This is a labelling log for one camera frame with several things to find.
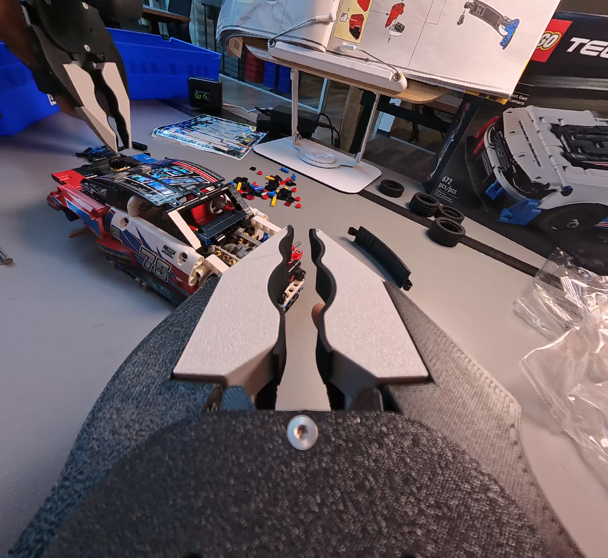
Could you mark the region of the lego instruction booklet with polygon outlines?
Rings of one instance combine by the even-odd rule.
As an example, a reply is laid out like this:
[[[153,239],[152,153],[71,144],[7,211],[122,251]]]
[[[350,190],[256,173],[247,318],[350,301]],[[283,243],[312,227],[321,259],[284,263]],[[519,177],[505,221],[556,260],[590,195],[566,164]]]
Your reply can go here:
[[[217,38],[392,92],[407,79],[508,98],[560,0],[223,0]]]

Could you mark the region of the pile of small lego pieces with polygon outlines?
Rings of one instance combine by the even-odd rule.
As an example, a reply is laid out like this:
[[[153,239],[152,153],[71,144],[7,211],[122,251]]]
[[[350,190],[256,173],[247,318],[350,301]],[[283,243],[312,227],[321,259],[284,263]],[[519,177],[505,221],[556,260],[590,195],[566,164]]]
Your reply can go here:
[[[266,174],[256,167],[250,168],[254,173],[253,178],[247,176],[237,176],[231,183],[237,188],[240,196],[253,202],[255,199],[268,201],[271,207],[275,207],[278,202],[285,206],[293,206],[296,209],[302,208],[301,196],[297,192],[297,175],[290,172],[287,168],[281,167],[279,174]]]

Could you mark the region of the black device with green display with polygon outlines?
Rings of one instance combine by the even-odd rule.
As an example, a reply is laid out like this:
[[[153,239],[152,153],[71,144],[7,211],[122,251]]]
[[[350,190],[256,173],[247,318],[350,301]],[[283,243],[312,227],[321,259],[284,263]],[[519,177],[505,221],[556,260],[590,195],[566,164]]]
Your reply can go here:
[[[191,76],[187,81],[188,100],[192,107],[209,112],[223,109],[223,84],[219,80]]]

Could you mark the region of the lego set box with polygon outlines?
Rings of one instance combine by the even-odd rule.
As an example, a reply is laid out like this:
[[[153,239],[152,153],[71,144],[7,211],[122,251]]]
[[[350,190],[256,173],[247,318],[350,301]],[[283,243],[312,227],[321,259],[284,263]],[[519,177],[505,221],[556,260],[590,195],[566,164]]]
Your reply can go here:
[[[424,189],[541,256],[607,274],[607,13],[557,12],[511,98],[465,103]]]

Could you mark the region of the lego race car model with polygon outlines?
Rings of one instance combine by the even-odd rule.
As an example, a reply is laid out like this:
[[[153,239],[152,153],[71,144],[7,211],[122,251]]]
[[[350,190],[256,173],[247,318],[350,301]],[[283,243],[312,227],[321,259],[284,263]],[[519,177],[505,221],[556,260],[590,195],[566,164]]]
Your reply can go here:
[[[52,179],[49,206],[82,220],[110,265],[174,306],[280,231],[249,205],[268,198],[264,187],[192,161],[119,153]]]

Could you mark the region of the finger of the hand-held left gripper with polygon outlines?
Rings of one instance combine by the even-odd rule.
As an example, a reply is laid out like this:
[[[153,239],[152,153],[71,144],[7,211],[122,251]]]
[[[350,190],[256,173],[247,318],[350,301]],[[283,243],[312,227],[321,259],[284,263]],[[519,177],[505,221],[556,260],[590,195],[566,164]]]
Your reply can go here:
[[[63,65],[67,81],[75,93],[77,100],[75,110],[80,118],[85,120],[102,142],[111,150],[118,150],[117,135],[110,127],[107,113],[99,105],[95,97],[95,85],[92,77],[77,63]]]
[[[95,95],[116,125],[124,149],[132,148],[131,106],[121,73],[114,62],[95,63]]]

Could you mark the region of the plain blue bin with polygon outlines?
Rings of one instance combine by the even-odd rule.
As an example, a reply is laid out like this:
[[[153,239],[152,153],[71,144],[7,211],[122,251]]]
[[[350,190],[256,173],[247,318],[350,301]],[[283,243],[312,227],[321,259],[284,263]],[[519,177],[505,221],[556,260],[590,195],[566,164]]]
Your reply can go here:
[[[131,100],[186,99],[188,79],[217,81],[221,55],[180,39],[108,29],[120,53]]]

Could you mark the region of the black office chair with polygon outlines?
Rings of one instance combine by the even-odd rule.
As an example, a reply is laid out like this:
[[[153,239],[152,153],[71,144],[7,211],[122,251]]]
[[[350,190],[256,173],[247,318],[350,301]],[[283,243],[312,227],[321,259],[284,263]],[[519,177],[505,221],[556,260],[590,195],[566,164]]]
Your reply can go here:
[[[185,17],[186,22],[171,21],[167,23],[169,37],[180,39],[189,44],[192,43],[190,35],[190,15],[192,12],[192,0],[169,0],[167,8],[169,13]]]

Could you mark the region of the holographic sticker sheet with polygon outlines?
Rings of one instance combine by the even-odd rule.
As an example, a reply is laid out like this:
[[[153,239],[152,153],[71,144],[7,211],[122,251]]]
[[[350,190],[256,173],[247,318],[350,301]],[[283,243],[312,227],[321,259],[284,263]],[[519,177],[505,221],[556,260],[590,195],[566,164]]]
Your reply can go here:
[[[156,128],[151,136],[198,151],[240,160],[267,132],[248,124],[201,114],[186,121]]]

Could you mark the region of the cluster of blue black pins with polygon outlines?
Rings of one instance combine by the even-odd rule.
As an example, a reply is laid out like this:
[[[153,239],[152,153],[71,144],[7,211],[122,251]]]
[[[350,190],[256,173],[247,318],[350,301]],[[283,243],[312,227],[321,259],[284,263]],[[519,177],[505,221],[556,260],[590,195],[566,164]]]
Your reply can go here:
[[[102,159],[114,157],[115,155],[116,153],[106,145],[87,147],[83,151],[75,154],[76,157],[84,159],[87,163],[94,163]]]

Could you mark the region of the crumpled clear plastic bags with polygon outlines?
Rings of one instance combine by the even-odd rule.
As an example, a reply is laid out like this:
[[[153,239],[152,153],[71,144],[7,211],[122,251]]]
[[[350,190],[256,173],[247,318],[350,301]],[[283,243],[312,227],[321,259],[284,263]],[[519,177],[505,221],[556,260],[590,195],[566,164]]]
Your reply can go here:
[[[521,367],[580,454],[607,484],[607,276],[556,249],[513,303],[548,344]]]

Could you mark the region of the coloured storage drawers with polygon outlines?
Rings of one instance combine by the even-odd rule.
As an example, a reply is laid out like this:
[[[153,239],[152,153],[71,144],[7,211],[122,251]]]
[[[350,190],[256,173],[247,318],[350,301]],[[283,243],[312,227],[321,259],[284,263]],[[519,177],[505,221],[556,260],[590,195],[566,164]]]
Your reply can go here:
[[[237,81],[291,97],[291,69],[257,58],[247,47],[243,47],[239,58],[224,51],[219,71]]]

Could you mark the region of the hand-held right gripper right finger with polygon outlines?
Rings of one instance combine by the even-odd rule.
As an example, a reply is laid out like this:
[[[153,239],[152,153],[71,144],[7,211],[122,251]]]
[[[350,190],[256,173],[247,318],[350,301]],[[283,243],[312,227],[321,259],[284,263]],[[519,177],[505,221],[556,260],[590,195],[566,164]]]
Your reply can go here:
[[[309,240],[324,303],[315,356],[331,410],[348,409],[362,390],[428,382],[386,282],[320,229]]]

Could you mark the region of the person's left hand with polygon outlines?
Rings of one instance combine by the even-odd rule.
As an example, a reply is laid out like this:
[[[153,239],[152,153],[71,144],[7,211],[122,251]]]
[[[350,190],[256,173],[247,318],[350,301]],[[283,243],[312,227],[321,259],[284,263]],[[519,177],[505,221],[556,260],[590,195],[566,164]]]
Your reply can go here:
[[[39,70],[33,51],[35,39],[30,32],[21,0],[1,0],[1,41],[28,68]]]

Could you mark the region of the black power adapter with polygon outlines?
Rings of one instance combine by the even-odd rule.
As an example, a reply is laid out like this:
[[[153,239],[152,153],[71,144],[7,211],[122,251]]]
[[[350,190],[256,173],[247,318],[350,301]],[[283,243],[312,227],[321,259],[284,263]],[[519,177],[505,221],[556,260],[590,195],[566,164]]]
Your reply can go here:
[[[256,118],[257,131],[267,132],[279,136],[292,135],[292,108],[291,105],[278,105],[273,108],[255,107],[258,111]],[[320,122],[320,114],[300,110],[298,111],[297,130],[303,138],[311,138]]]

